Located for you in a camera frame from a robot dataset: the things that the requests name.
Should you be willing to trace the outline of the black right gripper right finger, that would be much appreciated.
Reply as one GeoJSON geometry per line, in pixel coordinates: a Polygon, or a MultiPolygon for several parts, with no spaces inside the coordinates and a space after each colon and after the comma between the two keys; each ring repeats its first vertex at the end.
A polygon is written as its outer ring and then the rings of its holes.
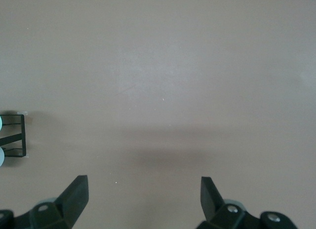
{"type": "Polygon", "coordinates": [[[238,201],[224,200],[210,177],[202,177],[200,203],[205,216],[198,229],[295,229],[296,225],[280,212],[265,211],[252,216],[238,201]]]}

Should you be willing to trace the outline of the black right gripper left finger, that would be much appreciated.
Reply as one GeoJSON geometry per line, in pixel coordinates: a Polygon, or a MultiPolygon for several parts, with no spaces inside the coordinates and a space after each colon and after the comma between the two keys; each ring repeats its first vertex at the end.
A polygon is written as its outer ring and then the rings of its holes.
{"type": "Polygon", "coordinates": [[[0,211],[2,229],[71,229],[88,204],[88,177],[77,176],[52,202],[37,204],[15,217],[12,210],[0,211]]]}

